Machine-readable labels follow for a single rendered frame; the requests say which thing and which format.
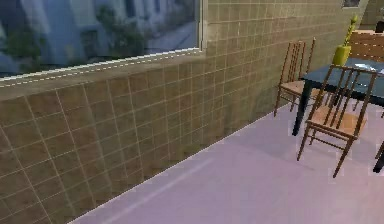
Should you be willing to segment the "brown wooden chair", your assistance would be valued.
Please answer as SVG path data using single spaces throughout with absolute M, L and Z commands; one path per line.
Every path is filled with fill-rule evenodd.
M 379 76 L 380 73 L 374 69 L 329 67 L 320 81 L 319 93 L 305 121 L 297 160 L 301 159 L 307 139 L 333 146 L 342 152 L 333 177 L 338 175 L 367 122 L 367 106 L 374 97 Z
M 292 41 L 288 44 L 279 79 L 274 115 L 282 99 L 291 104 L 290 111 L 298 104 L 305 82 L 302 77 L 309 72 L 316 39 L 312 39 L 309 54 L 306 54 L 305 41 Z

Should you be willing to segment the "yellow-green vase with plant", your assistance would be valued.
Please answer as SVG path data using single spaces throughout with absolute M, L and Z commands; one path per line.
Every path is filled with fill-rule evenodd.
M 339 65 L 339 66 L 344 66 L 350 51 L 351 51 L 351 46 L 349 45 L 350 38 L 352 36 L 353 31 L 355 30 L 356 23 L 358 21 L 358 15 L 354 15 L 350 19 L 350 24 L 346 33 L 346 36 L 344 38 L 344 41 L 341 45 L 338 45 L 332 60 L 332 63 L 334 65 Z

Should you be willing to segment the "dark glass-top table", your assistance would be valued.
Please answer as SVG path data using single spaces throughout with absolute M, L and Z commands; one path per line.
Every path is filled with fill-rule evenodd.
M 304 119 L 312 90 L 317 89 L 297 160 L 307 139 L 317 140 L 342 152 L 334 171 L 336 177 L 352 144 L 367 122 L 369 104 L 384 107 L 384 62 L 350 59 L 346 66 L 328 65 L 306 74 L 292 135 L 296 136 Z

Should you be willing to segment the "brown wooden cabinet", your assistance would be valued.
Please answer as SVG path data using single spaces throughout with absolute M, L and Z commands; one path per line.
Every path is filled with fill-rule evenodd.
M 384 62 L 384 33 L 356 30 L 350 38 L 351 58 Z

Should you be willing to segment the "large wall window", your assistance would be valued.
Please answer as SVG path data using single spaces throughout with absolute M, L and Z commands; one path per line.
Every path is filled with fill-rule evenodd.
M 206 48 L 208 0 L 0 0 L 0 89 Z

